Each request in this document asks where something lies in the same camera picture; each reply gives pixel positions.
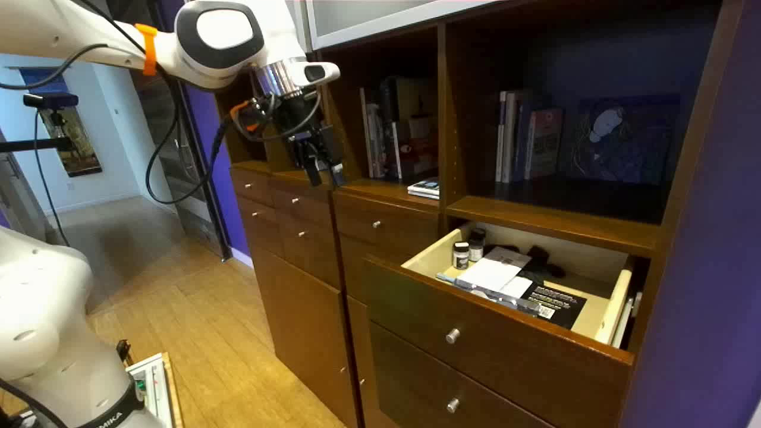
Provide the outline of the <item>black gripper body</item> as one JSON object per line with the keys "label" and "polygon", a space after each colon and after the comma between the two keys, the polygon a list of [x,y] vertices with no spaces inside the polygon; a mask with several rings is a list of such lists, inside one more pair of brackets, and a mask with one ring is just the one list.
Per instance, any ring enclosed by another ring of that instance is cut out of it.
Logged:
{"label": "black gripper body", "polygon": [[323,121],[320,90],[283,97],[277,104],[273,124],[278,137],[290,143],[290,154],[298,168],[305,170],[307,160],[314,160],[320,170],[343,162],[339,139]]}

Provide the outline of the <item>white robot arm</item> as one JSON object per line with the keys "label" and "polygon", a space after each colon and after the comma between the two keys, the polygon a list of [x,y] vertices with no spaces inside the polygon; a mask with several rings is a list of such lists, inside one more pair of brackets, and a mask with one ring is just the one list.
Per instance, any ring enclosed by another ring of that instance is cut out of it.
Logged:
{"label": "white robot arm", "polygon": [[[0,0],[8,56],[60,57],[170,74],[221,90],[252,74],[263,102],[233,112],[252,137],[273,124],[311,179],[340,173],[343,154],[317,119],[317,89],[340,76],[311,63],[286,0],[186,0],[175,27],[116,22],[83,0]],[[94,272],[66,245],[0,231],[0,384],[32,406],[41,428],[161,428],[133,379],[85,322]]]}

